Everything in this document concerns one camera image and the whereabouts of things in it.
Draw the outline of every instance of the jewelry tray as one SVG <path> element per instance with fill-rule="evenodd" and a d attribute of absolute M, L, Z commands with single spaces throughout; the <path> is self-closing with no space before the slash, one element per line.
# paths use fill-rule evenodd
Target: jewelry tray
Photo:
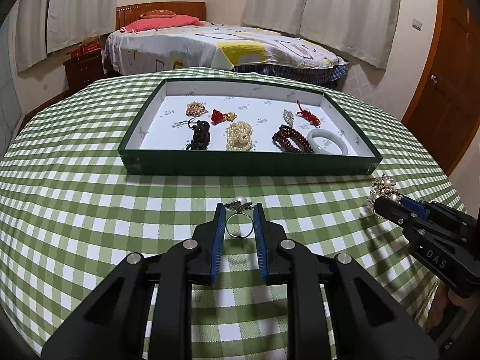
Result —
<path fill-rule="evenodd" d="M 281 125 L 283 110 L 294 114 L 293 128 L 304 137 L 315 129 L 297 116 L 299 107 L 321 120 L 324 130 L 342 138 L 348 155 L 325 138 L 315 141 L 332 154 L 284 153 L 272 141 Z M 205 105 L 208 114 L 195 120 L 210 124 L 207 150 L 186 150 L 193 137 L 185 115 L 192 102 Z M 253 147 L 248 152 L 226 151 L 226 129 L 231 122 L 214 126 L 214 109 L 235 112 L 235 122 L 253 126 Z M 152 92 L 123 137 L 118 152 L 128 173 L 169 176 L 346 176 L 369 175 L 382 156 L 354 121 L 319 87 L 294 86 L 231 79 L 165 79 Z"/>

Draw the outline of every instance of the wooden door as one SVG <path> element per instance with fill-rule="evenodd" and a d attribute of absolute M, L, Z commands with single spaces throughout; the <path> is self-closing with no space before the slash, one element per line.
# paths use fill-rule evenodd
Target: wooden door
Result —
<path fill-rule="evenodd" d="M 447 175 L 480 125 L 479 69 L 478 23 L 462 0 L 439 0 L 424 76 L 402 122 Z"/>

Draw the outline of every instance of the silver ring band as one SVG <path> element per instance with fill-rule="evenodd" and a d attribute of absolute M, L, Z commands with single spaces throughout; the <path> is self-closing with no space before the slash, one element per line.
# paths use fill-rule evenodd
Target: silver ring band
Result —
<path fill-rule="evenodd" d="M 229 224 L 229 220 L 231 220 L 235 215 L 245 215 L 251 222 L 251 229 L 250 229 L 250 233 L 248 233 L 247 235 L 234 235 L 232 233 L 230 233 L 229 231 L 229 227 L 227 226 Z M 233 238 L 237 238 L 237 239 L 244 239 L 246 237 L 248 237 L 254 230 L 254 220 L 252 218 L 250 218 L 250 215 L 244 213 L 244 212 L 236 212 L 232 215 L 229 216 L 229 218 L 226 220 L 225 222 L 225 230 L 227 233 L 229 233 L 229 235 Z"/>

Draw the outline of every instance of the door frame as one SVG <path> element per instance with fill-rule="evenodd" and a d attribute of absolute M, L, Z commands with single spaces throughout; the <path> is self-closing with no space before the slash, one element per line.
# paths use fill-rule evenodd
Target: door frame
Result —
<path fill-rule="evenodd" d="M 409 107 L 407 108 L 407 110 L 405 111 L 405 114 L 402 117 L 402 124 L 404 126 L 407 125 L 407 123 L 409 122 L 410 118 L 413 115 L 413 112 L 415 111 L 415 108 L 417 108 L 417 104 L 423 94 L 425 86 L 427 85 L 428 80 L 430 79 L 431 68 L 434 65 L 435 56 L 437 54 L 438 43 L 440 41 L 440 34 L 442 32 L 444 5 L 445 5 L 445 0 L 438 0 L 437 17 L 435 20 L 435 28 L 433 30 L 433 38 L 431 40 L 430 52 L 428 54 L 425 67 L 423 68 L 423 73 L 421 75 L 420 82 L 418 83 L 417 90 L 415 91 L 415 94 L 412 97 Z M 477 134 L 477 131 L 479 128 L 480 128 L 480 117 L 477 119 L 475 128 L 471 132 L 464 146 L 462 147 L 462 150 L 460 151 L 460 153 L 458 154 L 458 156 L 456 157 L 455 161 L 452 163 L 450 168 L 448 168 L 447 171 L 445 172 L 447 176 L 449 176 L 453 172 L 453 170 L 456 168 L 460 160 L 463 158 L 463 156 L 467 152 L 467 149 L 469 148 L 470 144 L 475 138 L 475 135 Z"/>
<path fill-rule="evenodd" d="M 435 56 L 437 55 L 438 42 L 440 41 L 440 33 L 442 32 L 443 2 L 444 0 L 437 0 L 437 17 L 435 20 L 435 28 L 433 29 L 430 51 L 428 53 L 427 62 L 425 62 L 425 67 L 423 68 L 423 73 L 421 75 L 420 82 L 418 83 L 417 90 L 415 91 L 409 107 L 406 109 L 405 114 L 402 117 L 402 124 L 404 126 L 407 125 L 408 121 L 413 115 L 413 111 L 415 108 L 417 108 L 417 104 L 420 101 L 423 90 L 425 89 L 425 86 L 429 80 L 431 68 L 434 65 Z"/>

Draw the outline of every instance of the table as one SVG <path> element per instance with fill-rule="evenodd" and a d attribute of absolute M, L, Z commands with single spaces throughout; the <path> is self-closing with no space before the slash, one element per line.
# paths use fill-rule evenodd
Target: table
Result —
<path fill-rule="evenodd" d="M 438 280 L 408 255 L 401 228 L 367 207 L 372 178 L 385 173 L 411 198 L 435 199 L 459 210 L 464 205 L 403 125 L 345 93 L 325 89 L 383 155 L 373 175 L 128 175 L 118 144 L 167 77 L 241 78 L 315 88 L 197 67 L 100 80 L 37 114 L 0 163 L 1 305 L 37 352 L 128 253 L 167 251 L 196 225 L 211 220 L 218 202 L 237 195 L 262 203 L 267 220 L 282 224 L 288 237 L 313 252 L 351 254 L 424 324 Z M 264 286 L 256 268 L 254 238 L 226 236 L 214 287 L 193 289 L 194 358 L 286 358 L 286 288 Z M 333 342 L 331 348 L 335 355 Z"/>

